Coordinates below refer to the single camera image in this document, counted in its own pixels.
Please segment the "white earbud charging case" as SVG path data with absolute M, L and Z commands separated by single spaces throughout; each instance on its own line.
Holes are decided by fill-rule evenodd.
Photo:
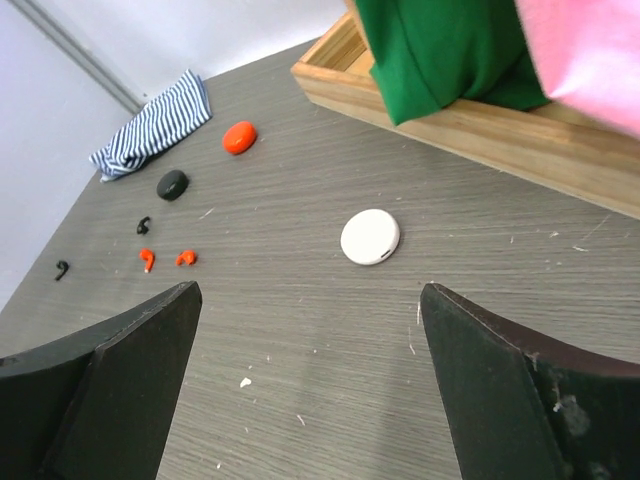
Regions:
M 344 225 L 340 247 L 353 263 L 376 265 L 391 256 L 400 241 L 401 230 L 396 219 L 381 209 L 363 210 Z

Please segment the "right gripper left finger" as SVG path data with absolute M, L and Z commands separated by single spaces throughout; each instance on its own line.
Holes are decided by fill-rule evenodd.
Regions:
M 198 283 L 179 283 L 2 358 L 2 478 L 155 478 L 201 308 Z

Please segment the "wooden clothes rack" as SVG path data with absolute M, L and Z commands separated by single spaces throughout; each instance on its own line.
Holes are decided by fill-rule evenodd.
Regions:
M 292 67 L 314 104 L 524 180 L 636 218 L 639 142 L 579 112 L 548 104 L 521 112 L 460 100 L 392 124 L 369 74 L 373 56 L 353 3 Z

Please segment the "orange earbud charging case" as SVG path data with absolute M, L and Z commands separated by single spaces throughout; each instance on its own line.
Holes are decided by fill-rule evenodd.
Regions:
M 222 146 L 228 153 L 239 155 L 255 143 L 257 136 L 257 130 L 251 122 L 240 121 L 226 131 Z

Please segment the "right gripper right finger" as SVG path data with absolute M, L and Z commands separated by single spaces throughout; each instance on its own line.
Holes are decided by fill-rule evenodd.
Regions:
M 464 479 L 636 479 L 639 366 L 437 283 L 420 313 Z

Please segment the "black earbud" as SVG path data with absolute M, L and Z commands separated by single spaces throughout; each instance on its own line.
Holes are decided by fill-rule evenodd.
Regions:
M 56 263 L 56 268 L 58 269 L 58 273 L 55 276 L 55 280 L 56 281 L 60 281 L 68 272 L 70 265 L 67 261 L 65 260 L 59 260 Z
M 148 223 L 150 222 L 151 218 L 149 216 L 145 216 L 144 218 L 142 218 L 137 226 L 136 226 L 136 233 L 138 235 L 146 235 L 149 231 L 149 226 Z

